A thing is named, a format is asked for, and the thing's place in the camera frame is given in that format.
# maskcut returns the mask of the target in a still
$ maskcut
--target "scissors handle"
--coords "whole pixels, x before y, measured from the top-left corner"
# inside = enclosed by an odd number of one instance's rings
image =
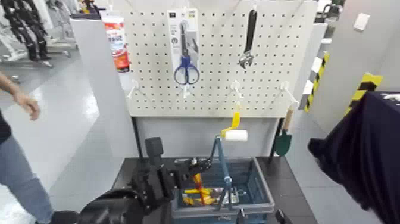
[[[200,73],[197,70],[197,68],[190,62],[190,56],[181,56],[181,64],[179,65],[178,68],[176,68],[175,72],[174,72],[174,78],[175,78],[175,82],[177,82],[180,85],[186,85],[186,84],[194,84],[196,83],[199,78],[200,78]],[[193,81],[190,81],[190,77],[189,77],[189,71],[194,71],[196,73],[196,78]],[[178,73],[184,73],[185,75],[185,81],[181,82],[178,80],[177,75]]]

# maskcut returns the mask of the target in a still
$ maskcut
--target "blue scissors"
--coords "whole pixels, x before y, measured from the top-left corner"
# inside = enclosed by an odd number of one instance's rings
[[[180,65],[178,66],[178,68],[176,68],[174,72],[174,79],[175,82],[180,85],[192,85],[199,80],[200,73],[197,70],[196,66],[194,66],[190,61],[189,51],[186,47],[185,29],[183,27],[183,24],[180,24],[180,38],[182,44],[182,55],[180,57]]]

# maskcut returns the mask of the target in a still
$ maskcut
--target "jeans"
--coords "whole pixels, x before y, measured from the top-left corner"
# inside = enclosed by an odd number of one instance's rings
[[[39,223],[50,223],[54,213],[49,195],[32,173],[18,142],[10,136],[0,145],[0,184],[8,187],[24,209]]]

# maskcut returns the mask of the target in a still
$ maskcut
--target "black table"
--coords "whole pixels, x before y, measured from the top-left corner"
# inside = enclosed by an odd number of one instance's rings
[[[173,160],[173,158],[164,159],[166,163],[170,163]],[[276,203],[276,208],[282,209],[293,224],[318,224],[286,159],[284,157],[275,157],[270,165],[267,165],[268,158],[257,158],[257,160]],[[138,158],[125,158],[112,187],[122,188],[127,186],[131,180],[133,169],[138,162]],[[170,203],[146,216],[143,223],[173,223]],[[278,223],[274,216],[270,215],[268,216],[267,224]]]

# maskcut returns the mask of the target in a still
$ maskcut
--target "pegboard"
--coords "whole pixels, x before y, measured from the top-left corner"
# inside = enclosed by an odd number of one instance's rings
[[[284,117],[302,66],[317,10],[315,1],[257,1],[253,64],[238,65],[254,1],[115,1],[121,11],[130,60],[130,78],[139,89],[128,99],[132,116],[231,117],[240,83],[242,117]],[[200,80],[187,98],[173,78],[167,10],[197,8]]]

